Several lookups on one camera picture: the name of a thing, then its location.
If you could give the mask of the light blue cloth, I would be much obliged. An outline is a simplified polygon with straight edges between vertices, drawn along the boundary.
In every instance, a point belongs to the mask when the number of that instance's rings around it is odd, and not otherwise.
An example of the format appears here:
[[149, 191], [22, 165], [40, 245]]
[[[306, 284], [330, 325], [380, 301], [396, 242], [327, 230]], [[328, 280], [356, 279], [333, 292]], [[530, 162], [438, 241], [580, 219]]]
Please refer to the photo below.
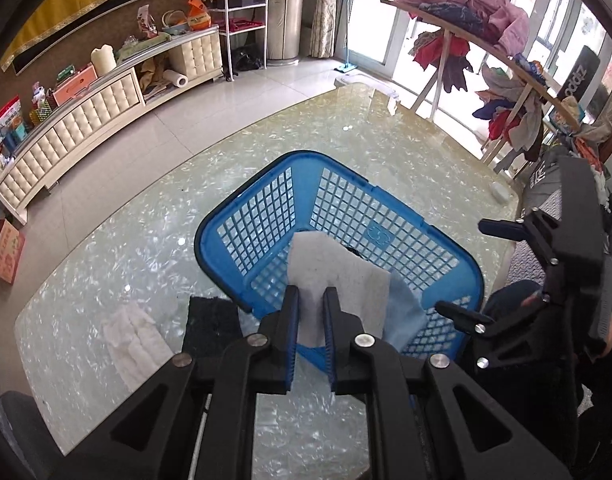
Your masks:
[[404, 278], [395, 270], [391, 272], [390, 288], [382, 339], [397, 351], [402, 351], [428, 324], [420, 295], [413, 292]]

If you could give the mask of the grey white felt cloth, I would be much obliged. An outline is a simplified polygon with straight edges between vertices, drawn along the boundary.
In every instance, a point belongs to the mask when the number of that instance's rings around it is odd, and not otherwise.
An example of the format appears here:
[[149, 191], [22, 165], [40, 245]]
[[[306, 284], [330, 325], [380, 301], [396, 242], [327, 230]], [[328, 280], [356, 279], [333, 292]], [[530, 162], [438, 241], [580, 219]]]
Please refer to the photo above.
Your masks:
[[300, 292], [297, 342], [307, 348], [324, 345], [323, 295], [333, 287], [341, 309], [360, 318], [371, 335], [383, 333], [391, 275], [353, 254], [320, 231], [293, 235], [288, 283]]

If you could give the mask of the cream tufted tv cabinet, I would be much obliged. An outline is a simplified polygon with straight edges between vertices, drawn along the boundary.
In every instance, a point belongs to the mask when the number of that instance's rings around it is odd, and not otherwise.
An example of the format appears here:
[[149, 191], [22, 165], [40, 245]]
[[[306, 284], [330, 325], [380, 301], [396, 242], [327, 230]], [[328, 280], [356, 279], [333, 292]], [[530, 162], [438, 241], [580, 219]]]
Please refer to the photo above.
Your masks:
[[[160, 92], [144, 94], [137, 68], [166, 53], [181, 87], [168, 82]], [[0, 203], [21, 224], [27, 207], [44, 188], [52, 188], [68, 170], [115, 133], [158, 106], [222, 75], [218, 28], [188, 32], [143, 50], [93, 81], [84, 93], [59, 106], [15, 149], [0, 170]]]

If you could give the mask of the black scouring pad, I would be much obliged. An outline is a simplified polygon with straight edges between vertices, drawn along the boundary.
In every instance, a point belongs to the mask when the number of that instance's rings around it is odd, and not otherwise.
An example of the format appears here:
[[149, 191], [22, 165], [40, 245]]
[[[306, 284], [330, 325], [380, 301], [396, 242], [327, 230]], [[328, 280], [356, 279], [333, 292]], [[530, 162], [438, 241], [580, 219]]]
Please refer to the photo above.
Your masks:
[[190, 297], [182, 352], [195, 359], [217, 358], [241, 338], [238, 307], [232, 301]]

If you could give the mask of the red printed cardboard box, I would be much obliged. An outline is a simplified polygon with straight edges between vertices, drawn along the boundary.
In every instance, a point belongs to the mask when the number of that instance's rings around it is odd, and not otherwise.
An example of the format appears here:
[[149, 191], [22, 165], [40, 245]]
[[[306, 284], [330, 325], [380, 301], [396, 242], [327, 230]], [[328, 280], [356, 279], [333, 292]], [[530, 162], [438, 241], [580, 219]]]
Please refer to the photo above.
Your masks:
[[21, 261], [25, 237], [11, 222], [0, 219], [0, 280], [14, 283]]

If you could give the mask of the beige curtain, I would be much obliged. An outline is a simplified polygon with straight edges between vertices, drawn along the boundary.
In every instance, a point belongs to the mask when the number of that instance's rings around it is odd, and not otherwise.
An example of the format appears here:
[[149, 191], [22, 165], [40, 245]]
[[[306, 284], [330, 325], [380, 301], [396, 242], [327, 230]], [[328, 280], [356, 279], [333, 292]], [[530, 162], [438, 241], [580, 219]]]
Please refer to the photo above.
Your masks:
[[309, 55], [312, 58], [333, 56], [337, 2], [338, 0], [316, 0], [309, 43]]

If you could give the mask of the white fluffy towel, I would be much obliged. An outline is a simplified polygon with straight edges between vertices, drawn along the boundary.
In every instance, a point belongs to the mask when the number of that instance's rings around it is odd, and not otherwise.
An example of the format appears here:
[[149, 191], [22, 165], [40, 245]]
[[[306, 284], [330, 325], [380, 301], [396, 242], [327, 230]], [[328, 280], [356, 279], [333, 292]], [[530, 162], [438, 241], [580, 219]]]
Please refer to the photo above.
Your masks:
[[130, 392], [137, 391], [172, 356], [154, 319], [136, 302], [119, 307], [102, 323], [108, 353]]

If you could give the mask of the blue plastic laundry basket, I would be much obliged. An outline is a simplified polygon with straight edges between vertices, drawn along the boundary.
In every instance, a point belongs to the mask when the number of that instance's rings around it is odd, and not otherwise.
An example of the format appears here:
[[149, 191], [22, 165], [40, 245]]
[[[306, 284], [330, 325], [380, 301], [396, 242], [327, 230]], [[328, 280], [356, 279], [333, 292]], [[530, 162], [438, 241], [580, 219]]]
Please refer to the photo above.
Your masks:
[[402, 354], [459, 355], [463, 333], [434, 306], [445, 301], [478, 310], [484, 280], [475, 259], [398, 198], [325, 154], [289, 152], [257, 171], [203, 219], [194, 255], [238, 307], [263, 318], [282, 305], [291, 240], [300, 231], [323, 232], [404, 279], [428, 324]]

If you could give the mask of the orange bag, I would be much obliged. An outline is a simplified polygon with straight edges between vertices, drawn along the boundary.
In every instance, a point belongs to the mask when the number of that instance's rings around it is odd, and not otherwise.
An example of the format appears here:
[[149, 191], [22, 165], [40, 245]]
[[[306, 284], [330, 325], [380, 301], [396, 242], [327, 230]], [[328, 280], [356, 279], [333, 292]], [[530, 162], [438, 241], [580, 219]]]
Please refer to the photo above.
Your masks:
[[187, 24], [191, 30], [198, 32], [212, 26], [210, 12], [202, 0], [188, 0], [188, 5]]

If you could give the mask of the cream plastic jug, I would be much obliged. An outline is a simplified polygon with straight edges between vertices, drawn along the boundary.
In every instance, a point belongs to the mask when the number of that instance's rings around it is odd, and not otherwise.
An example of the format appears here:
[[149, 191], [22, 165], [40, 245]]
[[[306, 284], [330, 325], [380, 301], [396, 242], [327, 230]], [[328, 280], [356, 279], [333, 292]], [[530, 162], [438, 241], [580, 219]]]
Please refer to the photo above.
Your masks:
[[99, 77], [111, 73], [117, 66], [113, 47], [109, 44], [94, 48], [90, 53], [90, 60]]

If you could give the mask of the white metal shelf rack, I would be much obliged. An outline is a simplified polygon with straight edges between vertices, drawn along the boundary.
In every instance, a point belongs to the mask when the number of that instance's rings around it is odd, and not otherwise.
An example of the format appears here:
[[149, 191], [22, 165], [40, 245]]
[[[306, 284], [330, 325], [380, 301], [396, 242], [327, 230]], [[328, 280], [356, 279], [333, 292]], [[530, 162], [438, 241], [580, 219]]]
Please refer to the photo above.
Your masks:
[[218, 27], [225, 77], [267, 67], [269, 0], [202, 0]]

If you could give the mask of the white standing air conditioner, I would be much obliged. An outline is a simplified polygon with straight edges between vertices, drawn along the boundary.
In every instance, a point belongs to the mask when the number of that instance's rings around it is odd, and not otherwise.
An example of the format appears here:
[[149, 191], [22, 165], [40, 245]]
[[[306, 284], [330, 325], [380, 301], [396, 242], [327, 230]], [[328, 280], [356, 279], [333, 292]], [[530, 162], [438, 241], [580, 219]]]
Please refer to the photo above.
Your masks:
[[300, 55], [303, 0], [268, 0], [267, 62], [289, 65]]

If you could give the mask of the pink clothes pile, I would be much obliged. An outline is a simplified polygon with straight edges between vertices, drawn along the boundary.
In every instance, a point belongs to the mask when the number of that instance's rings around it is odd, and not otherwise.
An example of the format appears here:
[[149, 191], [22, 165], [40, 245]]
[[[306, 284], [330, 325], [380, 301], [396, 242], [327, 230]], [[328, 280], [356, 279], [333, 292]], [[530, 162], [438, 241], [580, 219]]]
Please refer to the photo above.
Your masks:
[[507, 56], [524, 51], [530, 32], [526, 12], [509, 0], [395, 0], [421, 9], [422, 4], [456, 4], [467, 8], [489, 32], [487, 41], [503, 50]]

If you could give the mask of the black zippo sign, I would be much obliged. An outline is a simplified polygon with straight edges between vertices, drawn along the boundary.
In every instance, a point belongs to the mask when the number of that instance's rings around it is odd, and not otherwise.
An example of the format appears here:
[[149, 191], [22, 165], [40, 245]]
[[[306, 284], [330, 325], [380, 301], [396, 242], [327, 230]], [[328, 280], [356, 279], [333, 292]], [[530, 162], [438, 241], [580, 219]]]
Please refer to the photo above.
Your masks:
[[562, 84], [556, 98], [563, 101], [572, 96], [581, 107], [590, 102], [589, 88], [600, 65], [600, 58], [588, 46], [583, 46], [577, 60]]

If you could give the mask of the white paper roll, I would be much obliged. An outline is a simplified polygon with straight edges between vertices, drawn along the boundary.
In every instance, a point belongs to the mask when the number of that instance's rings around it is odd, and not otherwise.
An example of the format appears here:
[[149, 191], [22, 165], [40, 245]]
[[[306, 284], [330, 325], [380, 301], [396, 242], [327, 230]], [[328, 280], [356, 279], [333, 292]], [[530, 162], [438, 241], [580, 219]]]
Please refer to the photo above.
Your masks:
[[162, 77], [164, 81], [167, 81], [176, 88], [184, 88], [188, 84], [188, 77], [176, 72], [176, 70], [164, 70]]

